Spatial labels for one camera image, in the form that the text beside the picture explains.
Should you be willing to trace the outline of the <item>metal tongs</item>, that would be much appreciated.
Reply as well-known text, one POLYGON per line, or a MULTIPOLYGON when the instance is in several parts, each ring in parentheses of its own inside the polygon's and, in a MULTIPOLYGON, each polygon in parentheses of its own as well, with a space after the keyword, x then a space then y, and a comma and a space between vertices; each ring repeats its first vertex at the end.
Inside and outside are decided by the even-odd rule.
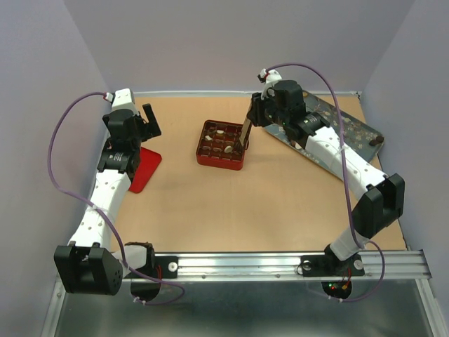
POLYGON ((234 150, 239 154, 243 154, 248 148, 249 135, 252 127, 252 122, 249 118, 245 118, 242 127, 240 136, 237 138, 234 143, 234 150))

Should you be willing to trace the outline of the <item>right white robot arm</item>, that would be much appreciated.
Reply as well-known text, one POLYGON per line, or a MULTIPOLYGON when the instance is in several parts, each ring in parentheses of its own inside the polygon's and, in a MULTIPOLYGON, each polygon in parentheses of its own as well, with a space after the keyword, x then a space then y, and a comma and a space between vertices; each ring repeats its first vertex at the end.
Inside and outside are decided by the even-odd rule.
POLYGON ((280 126, 287 139, 321 160, 354 194, 349 207, 349 227, 323 254, 300 265, 305 277, 339 276, 354 266, 354 256, 381 230, 403 213, 405 181, 372 167, 347 146, 329 121, 307 110, 301 86, 293 80, 276 80, 263 92, 252 94, 246 126, 280 126))

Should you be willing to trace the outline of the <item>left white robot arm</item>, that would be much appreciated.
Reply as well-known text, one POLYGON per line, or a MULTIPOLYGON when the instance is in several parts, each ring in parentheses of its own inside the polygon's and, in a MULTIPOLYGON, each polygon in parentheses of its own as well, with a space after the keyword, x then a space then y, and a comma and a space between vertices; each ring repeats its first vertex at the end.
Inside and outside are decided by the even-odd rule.
POLYGON ((119 238, 114 223, 125 194, 142 192, 161 163, 160 154, 142 147, 143 142, 161 135, 152 106, 142 108, 143 115, 121 108, 103 117, 110 137, 100 155, 94 191, 76 232, 54 253, 68 293, 113 296, 130 273, 161 274, 150 243, 119 240, 118 252, 110 251, 111 239, 119 238))

